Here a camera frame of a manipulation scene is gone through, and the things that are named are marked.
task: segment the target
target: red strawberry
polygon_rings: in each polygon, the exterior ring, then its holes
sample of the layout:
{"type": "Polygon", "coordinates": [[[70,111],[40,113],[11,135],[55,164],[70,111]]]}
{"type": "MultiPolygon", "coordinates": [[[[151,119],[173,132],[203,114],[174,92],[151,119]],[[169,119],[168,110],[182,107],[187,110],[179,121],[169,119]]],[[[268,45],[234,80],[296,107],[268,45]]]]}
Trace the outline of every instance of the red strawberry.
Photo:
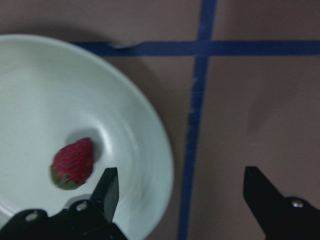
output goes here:
{"type": "Polygon", "coordinates": [[[59,188],[72,190],[84,184],[93,169],[93,143],[85,137],[57,152],[51,165],[51,177],[59,188]]]}

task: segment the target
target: metal bolt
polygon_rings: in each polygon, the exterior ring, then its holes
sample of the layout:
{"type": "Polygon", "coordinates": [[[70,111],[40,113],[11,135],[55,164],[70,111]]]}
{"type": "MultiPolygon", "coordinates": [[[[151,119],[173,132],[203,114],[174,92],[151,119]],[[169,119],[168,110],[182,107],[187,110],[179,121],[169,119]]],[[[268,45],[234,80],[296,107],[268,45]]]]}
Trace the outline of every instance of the metal bolt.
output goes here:
{"type": "Polygon", "coordinates": [[[37,218],[38,218],[38,213],[37,213],[37,211],[34,211],[33,213],[28,214],[28,215],[25,217],[25,220],[26,220],[27,222],[31,222],[31,221],[33,221],[33,220],[36,220],[37,218]]]}
{"type": "Polygon", "coordinates": [[[80,212],[80,211],[82,211],[82,210],[85,210],[87,207],[88,207],[87,202],[84,201],[84,202],[78,204],[78,205],[75,207],[75,209],[80,212]]]}
{"type": "Polygon", "coordinates": [[[299,199],[293,199],[291,201],[291,204],[294,208],[303,208],[304,207],[304,203],[299,199]]]}

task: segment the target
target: blue line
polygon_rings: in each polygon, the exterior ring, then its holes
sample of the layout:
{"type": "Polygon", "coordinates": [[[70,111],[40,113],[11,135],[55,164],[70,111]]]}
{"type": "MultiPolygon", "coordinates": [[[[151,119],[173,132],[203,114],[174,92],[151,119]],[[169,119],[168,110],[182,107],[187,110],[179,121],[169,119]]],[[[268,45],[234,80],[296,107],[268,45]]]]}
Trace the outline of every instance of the blue line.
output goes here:
{"type": "Polygon", "coordinates": [[[147,41],[113,48],[108,42],[73,42],[100,57],[318,56],[320,40],[304,41],[147,41]]]}
{"type": "Polygon", "coordinates": [[[202,116],[204,92],[207,80],[207,70],[210,52],[210,39],[213,31],[215,0],[202,0],[197,50],[194,64],[194,85],[191,91],[191,112],[188,117],[188,131],[186,136],[186,151],[184,157],[183,182],[180,202],[178,240],[188,238],[190,208],[193,182],[197,160],[199,127],[202,116]]]}

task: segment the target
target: dish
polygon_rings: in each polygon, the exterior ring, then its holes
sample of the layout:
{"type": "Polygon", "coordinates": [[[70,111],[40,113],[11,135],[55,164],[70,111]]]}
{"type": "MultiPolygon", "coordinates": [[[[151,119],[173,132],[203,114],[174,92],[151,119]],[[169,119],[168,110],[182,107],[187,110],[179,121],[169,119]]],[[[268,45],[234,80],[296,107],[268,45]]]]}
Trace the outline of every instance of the dish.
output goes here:
{"type": "Polygon", "coordinates": [[[129,239],[144,239],[167,208],[174,178],[170,144],[148,100],[112,65],[60,40],[3,35],[0,53],[0,226],[24,209],[58,213],[117,167],[113,221],[129,239]],[[84,137],[96,146],[91,177],[76,190],[57,188],[54,154],[84,137]]]}

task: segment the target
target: plate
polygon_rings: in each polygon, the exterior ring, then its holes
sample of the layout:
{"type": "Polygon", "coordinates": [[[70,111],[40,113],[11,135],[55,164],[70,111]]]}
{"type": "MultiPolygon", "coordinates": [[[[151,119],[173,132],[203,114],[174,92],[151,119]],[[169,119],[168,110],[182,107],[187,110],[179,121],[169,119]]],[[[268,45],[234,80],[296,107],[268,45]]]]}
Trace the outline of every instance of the plate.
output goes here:
{"type": "Polygon", "coordinates": [[[145,96],[103,59],[60,40],[3,35],[0,53],[0,225],[25,209],[52,216],[117,167],[113,221],[129,239],[144,239],[167,208],[174,178],[165,129],[145,96]],[[75,190],[57,188],[53,156],[84,137],[95,145],[91,177],[75,190]]]}

